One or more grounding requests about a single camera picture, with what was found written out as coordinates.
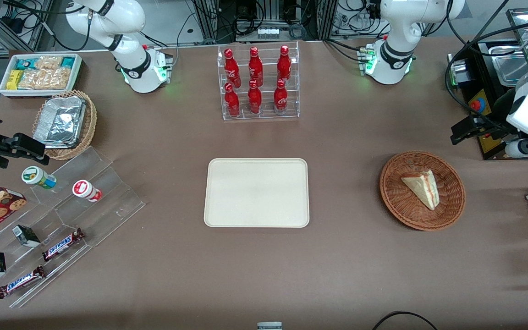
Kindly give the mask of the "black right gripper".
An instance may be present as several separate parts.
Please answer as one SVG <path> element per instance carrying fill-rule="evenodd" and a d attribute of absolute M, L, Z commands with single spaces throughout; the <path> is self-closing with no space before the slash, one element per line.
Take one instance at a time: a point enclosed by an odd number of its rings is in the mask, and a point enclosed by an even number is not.
<path fill-rule="evenodd" d="M 50 157 L 45 154 L 45 145 L 23 133 L 16 133 L 13 136 L 14 154 L 18 158 L 26 158 L 41 165 L 48 165 Z M 0 156 L 13 156 L 13 149 L 10 146 L 0 146 Z M 0 168 L 8 167 L 9 160 L 0 157 Z"/>

